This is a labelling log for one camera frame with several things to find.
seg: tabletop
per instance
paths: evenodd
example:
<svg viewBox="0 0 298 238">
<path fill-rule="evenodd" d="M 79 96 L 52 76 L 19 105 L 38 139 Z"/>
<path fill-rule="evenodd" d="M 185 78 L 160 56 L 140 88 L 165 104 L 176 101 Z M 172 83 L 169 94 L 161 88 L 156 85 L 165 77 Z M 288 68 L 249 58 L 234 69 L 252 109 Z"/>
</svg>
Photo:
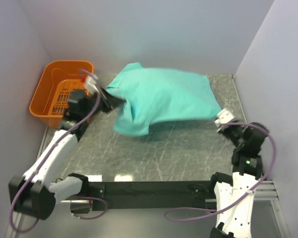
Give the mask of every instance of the tabletop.
<svg viewBox="0 0 298 238">
<path fill-rule="evenodd" d="M 99 75 L 108 85 L 114 74 Z M 244 120 L 231 74 L 208 75 L 222 108 Z M 95 115 L 55 178 L 70 173 L 95 176 L 99 181 L 209 180 L 215 172 L 231 174 L 234 146 L 217 134 L 213 122 L 171 121 L 152 125 L 149 135 L 127 137 L 113 131 L 118 111 Z M 45 148 L 55 129 L 49 128 Z"/>
</svg>

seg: teal cloth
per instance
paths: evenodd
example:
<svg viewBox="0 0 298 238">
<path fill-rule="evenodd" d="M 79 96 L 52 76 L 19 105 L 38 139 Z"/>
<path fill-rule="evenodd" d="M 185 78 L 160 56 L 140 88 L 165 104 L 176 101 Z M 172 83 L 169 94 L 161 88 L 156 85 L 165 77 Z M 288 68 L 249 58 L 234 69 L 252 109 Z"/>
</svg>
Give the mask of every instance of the teal cloth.
<svg viewBox="0 0 298 238">
<path fill-rule="evenodd" d="M 128 64 L 107 91 L 126 100 L 114 131 L 128 136 L 146 135 L 151 124 L 162 121 L 212 120 L 221 110 L 205 75 L 140 63 Z"/>
</svg>

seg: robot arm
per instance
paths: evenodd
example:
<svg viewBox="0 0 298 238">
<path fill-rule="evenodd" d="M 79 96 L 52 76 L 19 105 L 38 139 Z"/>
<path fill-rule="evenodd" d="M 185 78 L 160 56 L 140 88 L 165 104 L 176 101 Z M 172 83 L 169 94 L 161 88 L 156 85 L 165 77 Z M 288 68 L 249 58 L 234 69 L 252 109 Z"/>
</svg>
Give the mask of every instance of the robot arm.
<svg viewBox="0 0 298 238">
<path fill-rule="evenodd" d="M 233 175 L 216 173 L 211 178 L 215 184 L 217 210 L 228 207 L 245 193 L 249 194 L 236 206 L 218 214 L 217 224 L 212 229 L 210 238 L 252 237 L 250 225 L 255 190 L 250 191 L 250 188 L 261 177 L 263 166 L 258 153 L 266 135 L 250 128 L 243 129 L 240 126 L 226 125 L 236 121 L 234 115 L 226 109 L 222 110 L 215 120 L 218 132 L 230 139 L 236 146 L 232 156 Z"/>
<path fill-rule="evenodd" d="M 74 130 L 70 128 L 85 118 L 93 108 L 98 94 L 101 95 L 99 107 L 95 111 L 110 112 L 115 107 L 124 103 L 124 100 L 115 98 L 108 94 L 103 88 L 99 92 L 95 87 L 95 81 L 88 76 L 84 82 L 85 88 L 91 93 L 87 96 L 84 90 L 74 90 L 71 92 L 68 107 L 59 124 L 59 129 L 55 132 L 52 141 L 45 151 L 35 162 L 35 164 L 24 173 L 23 176 L 14 176 L 8 185 L 11 203 L 18 194 L 20 188 L 27 183 L 27 186 L 18 196 L 14 206 L 14 211 L 35 217 L 37 219 L 47 219 L 56 205 L 72 195 L 86 195 L 88 192 L 88 177 L 79 174 L 70 174 L 58 183 L 51 184 L 59 166 L 63 163 L 68 153 L 79 142 L 88 127 L 88 122 L 81 123 Z M 67 134 L 50 153 L 50 149 L 55 143 Z"/>
</svg>

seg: orange basket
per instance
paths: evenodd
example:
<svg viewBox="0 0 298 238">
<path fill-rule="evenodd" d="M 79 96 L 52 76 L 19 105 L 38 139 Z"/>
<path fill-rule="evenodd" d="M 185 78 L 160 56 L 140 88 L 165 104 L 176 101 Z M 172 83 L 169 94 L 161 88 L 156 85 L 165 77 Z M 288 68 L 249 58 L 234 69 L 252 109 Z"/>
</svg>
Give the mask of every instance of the orange basket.
<svg viewBox="0 0 298 238">
<path fill-rule="evenodd" d="M 94 72 L 93 64 L 87 61 L 60 60 L 47 65 L 29 106 L 31 114 L 48 126 L 57 127 L 68 106 L 70 92 L 85 89 L 79 77 L 81 68 Z"/>
</svg>

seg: white wall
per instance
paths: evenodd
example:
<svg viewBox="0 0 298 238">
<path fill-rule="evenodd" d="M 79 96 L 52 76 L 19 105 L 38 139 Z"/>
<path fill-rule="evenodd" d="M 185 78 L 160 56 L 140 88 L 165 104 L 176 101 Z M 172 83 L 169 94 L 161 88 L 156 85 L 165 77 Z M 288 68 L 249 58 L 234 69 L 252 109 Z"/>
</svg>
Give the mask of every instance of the white wall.
<svg viewBox="0 0 298 238">
<path fill-rule="evenodd" d="M 273 0 L 20 0 L 54 60 L 235 73 Z"/>
<path fill-rule="evenodd" d="M 0 238 L 10 208 L 8 182 L 36 159 L 44 125 L 28 112 L 48 56 L 21 5 L 0 0 Z"/>
<path fill-rule="evenodd" d="M 272 178 L 298 238 L 298 0 L 275 0 L 237 74 L 248 121 L 267 125 L 278 146 Z M 265 147 L 265 163 L 269 149 Z"/>
</svg>

